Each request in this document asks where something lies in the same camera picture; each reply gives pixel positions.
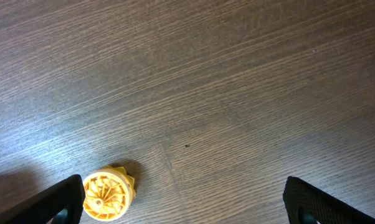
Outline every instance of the yellow plastic wheel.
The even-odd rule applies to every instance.
[[[83,209],[96,220],[116,220],[130,207],[135,197],[134,184],[135,179],[126,174],[124,167],[100,169],[83,181]]]

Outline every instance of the yellow object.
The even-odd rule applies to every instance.
[[[134,184],[135,179],[124,167],[106,166],[95,171],[83,180],[83,209],[96,220],[116,220],[130,207],[136,194]]]

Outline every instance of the wooden table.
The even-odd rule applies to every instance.
[[[375,1],[0,0],[0,212],[107,164],[119,223],[288,223],[289,175],[375,218]]]

